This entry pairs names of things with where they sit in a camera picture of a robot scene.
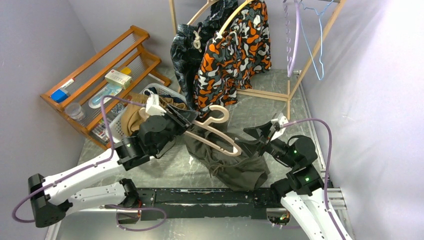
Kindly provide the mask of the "wooden hanger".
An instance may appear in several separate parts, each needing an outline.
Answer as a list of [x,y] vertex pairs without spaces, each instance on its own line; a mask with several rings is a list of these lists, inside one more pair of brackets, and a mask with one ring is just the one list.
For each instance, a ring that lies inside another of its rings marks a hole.
[[232,145],[234,151],[230,152],[228,150],[225,150],[224,148],[220,147],[219,145],[217,145],[217,144],[215,144],[215,143],[213,143],[213,142],[211,142],[211,141],[209,141],[205,138],[202,138],[199,135],[194,134],[193,132],[185,131],[184,134],[195,139],[195,140],[197,140],[197,141],[200,141],[200,142],[212,147],[213,149],[218,150],[219,152],[221,152],[221,153],[223,153],[227,156],[236,157],[236,156],[241,155],[242,149],[235,143],[235,141],[231,137],[229,137],[225,133],[221,132],[220,130],[217,130],[216,128],[210,126],[210,124],[213,124],[213,123],[215,123],[215,124],[226,123],[230,118],[230,112],[224,106],[221,106],[221,105],[210,105],[209,109],[211,111],[219,111],[220,113],[222,113],[222,117],[216,118],[216,117],[211,116],[211,117],[208,117],[204,122],[194,120],[192,123],[195,126],[198,126],[198,127],[202,128],[204,130],[207,130],[211,133],[214,133],[215,135],[218,135],[219,137],[221,137],[223,140],[226,140],[230,145]]

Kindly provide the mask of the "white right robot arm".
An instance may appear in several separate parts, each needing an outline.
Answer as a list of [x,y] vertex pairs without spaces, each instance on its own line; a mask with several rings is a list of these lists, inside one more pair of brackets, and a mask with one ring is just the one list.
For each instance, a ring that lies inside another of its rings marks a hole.
[[310,240],[350,240],[351,236],[328,198],[328,181],[313,166],[318,158],[314,141],[305,135],[294,135],[288,141],[274,138],[293,122],[269,121],[243,131],[252,140],[236,140],[248,156],[267,153],[279,164],[290,168],[285,178],[270,186],[270,202],[284,207],[295,218]]

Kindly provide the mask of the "tan khaki shorts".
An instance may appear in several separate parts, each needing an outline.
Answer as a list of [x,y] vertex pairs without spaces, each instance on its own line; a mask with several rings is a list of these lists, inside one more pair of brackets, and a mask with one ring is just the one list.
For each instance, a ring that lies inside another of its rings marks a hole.
[[[141,104],[146,104],[148,98],[148,95],[134,92],[131,92],[125,97],[126,100]],[[171,97],[159,96],[159,100],[160,106],[162,108],[165,108],[167,105],[173,105],[179,109],[188,109],[187,105],[179,98],[174,100]],[[132,136],[134,132],[138,131],[140,129],[140,124],[144,123],[149,117],[145,110],[141,110],[141,108],[142,107],[138,105],[128,104],[126,106],[126,110],[121,116],[121,130],[128,137]]]

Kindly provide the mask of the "navy blue shorts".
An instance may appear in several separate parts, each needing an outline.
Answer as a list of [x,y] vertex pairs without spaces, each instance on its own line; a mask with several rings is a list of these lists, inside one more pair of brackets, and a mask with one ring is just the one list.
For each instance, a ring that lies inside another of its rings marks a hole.
[[162,87],[162,86],[150,86],[147,87],[143,90],[144,93],[154,93],[160,96],[165,96],[167,98],[173,98],[173,97],[178,97],[178,93],[171,90],[170,88],[167,87]]

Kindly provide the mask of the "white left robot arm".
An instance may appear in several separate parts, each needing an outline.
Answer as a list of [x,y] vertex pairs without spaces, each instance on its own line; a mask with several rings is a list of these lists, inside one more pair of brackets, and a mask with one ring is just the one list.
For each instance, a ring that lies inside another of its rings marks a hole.
[[198,115],[194,110],[167,105],[163,114],[151,115],[141,123],[135,135],[123,138],[84,164],[51,176],[37,173],[29,177],[35,226],[45,228],[75,212],[101,205],[137,207],[140,197],[131,179],[123,178],[103,187],[91,185],[149,162],[176,136],[186,132]]

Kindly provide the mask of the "orange camo shorts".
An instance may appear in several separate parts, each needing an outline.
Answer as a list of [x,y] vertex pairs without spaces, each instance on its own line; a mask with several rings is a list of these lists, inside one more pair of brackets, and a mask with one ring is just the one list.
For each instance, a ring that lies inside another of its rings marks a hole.
[[271,69],[268,9],[253,0],[238,12],[226,30],[208,40],[193,81],[194,110],[199,119],[211,105],[237,103],[237,90],[252,89],[251,78]]

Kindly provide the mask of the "cream yellow hanger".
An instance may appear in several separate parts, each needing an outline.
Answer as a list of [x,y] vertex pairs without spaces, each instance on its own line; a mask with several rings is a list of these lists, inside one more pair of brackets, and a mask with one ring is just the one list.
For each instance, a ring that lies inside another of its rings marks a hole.
[[247,5],[249,5],[253,0],[245,0],[243,3],[241,3],[233,12],[232,14],[226,19],[220,30],[217,32],[219,36],[223,34],[223,32],[226,30],[226,28],[232,23],[233,19],[236,17],[236,15]]

